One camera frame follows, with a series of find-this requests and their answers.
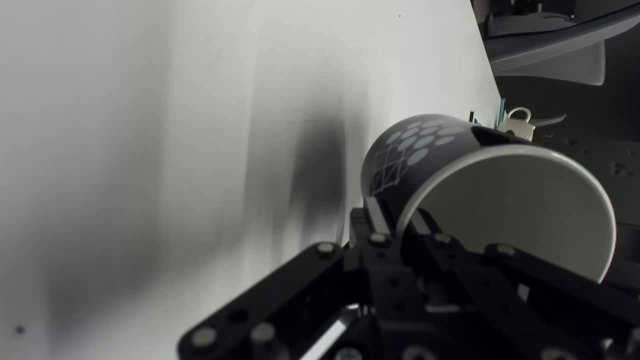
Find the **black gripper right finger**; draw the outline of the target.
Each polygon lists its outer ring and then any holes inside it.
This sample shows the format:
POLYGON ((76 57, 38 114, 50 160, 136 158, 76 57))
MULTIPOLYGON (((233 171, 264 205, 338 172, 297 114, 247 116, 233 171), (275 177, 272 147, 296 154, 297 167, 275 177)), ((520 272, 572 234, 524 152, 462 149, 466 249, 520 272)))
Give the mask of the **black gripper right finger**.
POLYGON ((431 214, 425 210, 416 210, 411 214, 409 236, 411 251, 435 269, 451 269, 466 255, 462 244, 443 234, 431 214))

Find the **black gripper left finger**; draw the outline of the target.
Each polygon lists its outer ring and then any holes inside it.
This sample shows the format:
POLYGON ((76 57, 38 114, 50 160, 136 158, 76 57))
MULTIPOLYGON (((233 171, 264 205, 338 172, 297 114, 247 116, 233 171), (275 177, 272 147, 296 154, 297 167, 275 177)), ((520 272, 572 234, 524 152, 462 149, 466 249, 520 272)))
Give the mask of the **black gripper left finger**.
POLYGON ((350 251, 361 269, 397 265, 397 242, 373 196, 350 212, 350 251))

